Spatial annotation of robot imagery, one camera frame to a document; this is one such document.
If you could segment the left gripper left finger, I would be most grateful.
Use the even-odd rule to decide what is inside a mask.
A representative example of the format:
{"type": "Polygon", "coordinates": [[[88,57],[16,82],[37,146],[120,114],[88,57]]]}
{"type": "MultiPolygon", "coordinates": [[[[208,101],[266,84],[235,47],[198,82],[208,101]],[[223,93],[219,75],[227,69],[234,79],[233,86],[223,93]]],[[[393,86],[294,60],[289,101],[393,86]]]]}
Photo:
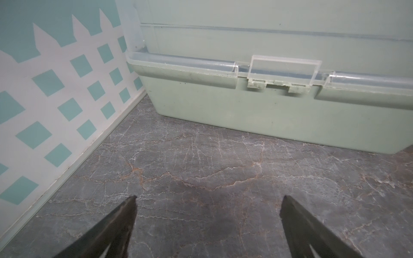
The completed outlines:
{"type": "Polygon", "coordinates": [[[137,197],[128,197],[56,258],[127,258],[137,216],[137,197]]]}

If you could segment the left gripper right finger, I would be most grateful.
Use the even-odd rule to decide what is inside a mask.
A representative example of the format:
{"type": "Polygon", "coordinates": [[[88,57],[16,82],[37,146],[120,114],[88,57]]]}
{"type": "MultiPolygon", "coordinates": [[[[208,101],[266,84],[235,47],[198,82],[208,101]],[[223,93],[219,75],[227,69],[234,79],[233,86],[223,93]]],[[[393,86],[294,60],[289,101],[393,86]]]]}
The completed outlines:
{"type": "Polygon", "coordinates": [[[293,258],[360,258],[315,216],[289,195],[284,196],[280,218],[293,258]]]}

